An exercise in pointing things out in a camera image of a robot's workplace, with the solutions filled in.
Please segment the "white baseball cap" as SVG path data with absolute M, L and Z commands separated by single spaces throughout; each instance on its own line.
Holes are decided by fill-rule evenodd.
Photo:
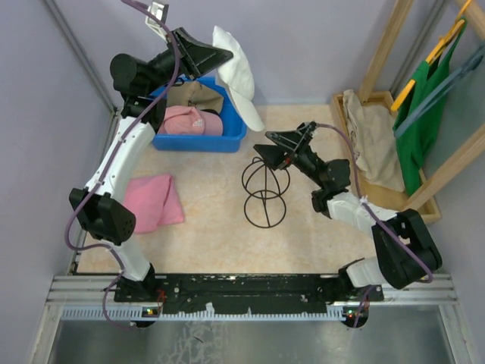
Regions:
M 265 129 L 253 103 L 255 81 L 249 60 L 233 35 L 219 26 L 214 26 L 212 45 L 230 51 L 233 57 L 216 70 L 216 84 L 222 86 L 245 125 L 255 132 Z

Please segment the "blue plastic bin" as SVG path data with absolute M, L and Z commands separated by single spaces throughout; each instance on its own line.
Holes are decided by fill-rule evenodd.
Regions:
M 200 77 L 198 81 L 224 97 L 221 109 L 223 133 L 221 136 L 157 134 L 152 145 L 161 151 L 179 152 L 237 152 L 246 136 L 247 126 L 233 107 L 227 92 L 218 86 L 214 77 Z

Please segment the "black wire hat stand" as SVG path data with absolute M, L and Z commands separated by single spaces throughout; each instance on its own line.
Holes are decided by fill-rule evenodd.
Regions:
M 258 190 L 251 191 L 249 189 L 249 184 L 259 171 L 264 172 L 263 187 Z M 286 169 L 283 169 L 283 171 L 286 174 L 285 185 L 282 185 L 280 183 L 277 175 L 275 174 L 275 171 L 273 171 L 268 166 L 268 164 L 263 161 L 261 157 L 254 157 L 252 161 L 244 168 L 241 174 L 241 184 L 242 188 L 247 193 L 247 197 L 243 204 L 242 210 L 247 222 L 250 223 L 250 225 L 260 229 L 271 229 L 275 228 L 283 222 L 287 213 L 287 205 L 283 198 L 283 195 L 287 192 L 291 184 L 290 173 Z M 261 202 L 265 224 L 256 224 L 249 217 L 248 204 L 251 199 L 255 199 Z M 274 223 L 271 222 L 268 212 L 268 203 L 272 202 L 273 200 L 279 200 L 283 207 L 283 213 L 280 219 Z

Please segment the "pink baseball cap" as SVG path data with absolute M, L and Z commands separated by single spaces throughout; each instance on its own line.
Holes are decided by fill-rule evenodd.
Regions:
M 223 122 L 215 110 L 171 106 L 165 111 L 158 134 L 220 137 L 223 130 Z

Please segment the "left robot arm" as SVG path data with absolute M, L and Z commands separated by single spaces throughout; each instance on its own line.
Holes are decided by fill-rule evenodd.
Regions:
M 133 235 L 136 217 L 123 206 L 134 168 L 164 120 L 168 90 L 181 76 L 191 80 L 233 59 L 233 52 L 200 42 L 182 27 L 167 33 L 167 50 L 151 61 L 120 53 L 111 60 L 114 89 L 123 100 L 117 133 L 98 170 L 81 189 L 69 195 L 74 215 L 120 266 L 120 276 L 143 301 L 152 299 L 158 283 L 148 276 L 152 266 Z

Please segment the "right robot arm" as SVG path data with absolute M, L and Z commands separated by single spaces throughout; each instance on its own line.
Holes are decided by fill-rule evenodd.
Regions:
M 361 193 L 354 159 L 326 162 L 311 149 L 313 134 L 321 126 L 311 121 L 291 131 L 268 131 L 265 136 L 270 142 L 254 149 L 271 170 L 294 166 L 316 184 L 311 203 L 317 213 L 349 224 L 373 240 L 374 257 L 343 269 L 339 293 L 356 300 L 367 286 L 389 284 L 402 289 L 412 283 L 432 283 L 443 260 L 420 213 L 369 202 Z

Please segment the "tan baseball cap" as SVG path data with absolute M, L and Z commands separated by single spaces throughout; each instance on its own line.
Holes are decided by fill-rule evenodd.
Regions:
M 192 106 L 200 110 L 213 110 L 220 113 L 224 97 L 199 81 L 189 81 L 173 86 L 167 93 L 167 107 Z

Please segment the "beige cloth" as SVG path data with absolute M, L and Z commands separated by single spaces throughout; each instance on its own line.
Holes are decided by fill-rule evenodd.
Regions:
M 362 105 L 353 90 L 343 92 L 346 126 L 356 164 L 370 184 L 405 190 L 392 126 L 395 118 L 382 105 Z

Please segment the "green tank top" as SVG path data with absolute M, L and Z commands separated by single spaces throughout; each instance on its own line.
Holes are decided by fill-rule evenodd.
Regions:
M 431 67 L 425 61 L 419 64 L 411 77 L 416 80 L 415 87 L 399 108 L 393 131 L 418 107 L 426 96 L 453 72 L 450 61 L 462 34 L 451 44 L 449 51 L 441 56 L 436 64 Z M 409 196 L 416 192 L 421 185 L 419 171 L 437 140 L 447 95 L 413 123 L 399 139 L 396 139 L 396 150 L 402 178 L 405 191 Z

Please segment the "pink folded cloth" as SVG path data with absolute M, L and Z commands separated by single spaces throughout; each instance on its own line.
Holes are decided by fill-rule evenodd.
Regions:
M 123 206 L 136 217 L 135 234 L 185 221 L 183 207 L 171 174 L 137 177 L 128 182 Z

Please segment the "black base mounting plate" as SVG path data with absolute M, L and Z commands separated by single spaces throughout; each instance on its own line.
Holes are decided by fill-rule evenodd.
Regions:
M 359 302 L 366 287 L 344 274 L 210 275 L 167 274 L 141 282 L 121 278 L 117 303 L 158 303 L 165 314 L 197 313 L 211 304 L 217 314 L 320 314 L 336 302 Z

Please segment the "grey blue hanger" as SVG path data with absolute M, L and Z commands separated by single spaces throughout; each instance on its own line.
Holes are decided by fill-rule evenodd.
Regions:
M 394 130 L 394 137 L 399 139 L 421 116 L 426 114 L 435 104 L 443 99 L 455 88 L 470 72 L 477 69 L 484 59 L 484 42 L 482 42 L 471 56 L 447 78 L 445 78 L 418 107 Z

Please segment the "yellow hanger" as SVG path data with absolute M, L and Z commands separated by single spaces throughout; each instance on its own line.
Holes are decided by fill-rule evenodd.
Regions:
M 472 0 L 466 0 L 463 5 L 461 6 L 459 12 L 457 13 L 457 16 L 454 20 L 453 25 L 449 28 L 448 32 L 440 37 L 439 42 L 435 45 L 433 50 L 430 52 L 430 54 L 425 58 L 425 62 L 428 64 L 429 67 L 433 66 L 436 64 L 441 55 L 444 53 L 444 51 L 454 43 L 454 41 L 459 38 L 459 36 L 462 34 L 462 31 L 466 27 L 467 21 L 465 20 L 465 11 L 469 7 L 469 5 L 472 3 Z M 416 80 L 414 78 L 411 78 L 407 84 L 403 87 L 402 91 L 396 99 L 394 100 L 393 104 L 390 107 L 391 112 L 397 112 L 399 108 L 402 106 L 403 102 L 407 99 L 408 95 L 411 93 L 411 91 L 414 89 L 416 84 Z

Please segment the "aluminium rail frame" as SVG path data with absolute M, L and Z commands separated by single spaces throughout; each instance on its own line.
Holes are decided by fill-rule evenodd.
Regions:
M 401 290 L 353 288 L 336 275 L 157 276 L 154 293 L 137 298 L 111 286 L 110 275 L 57 276 L 46 303 L 63 319 L 132 321 L 345 321 L 362 306 L 442 306 L 458 302 L 451 278 Z

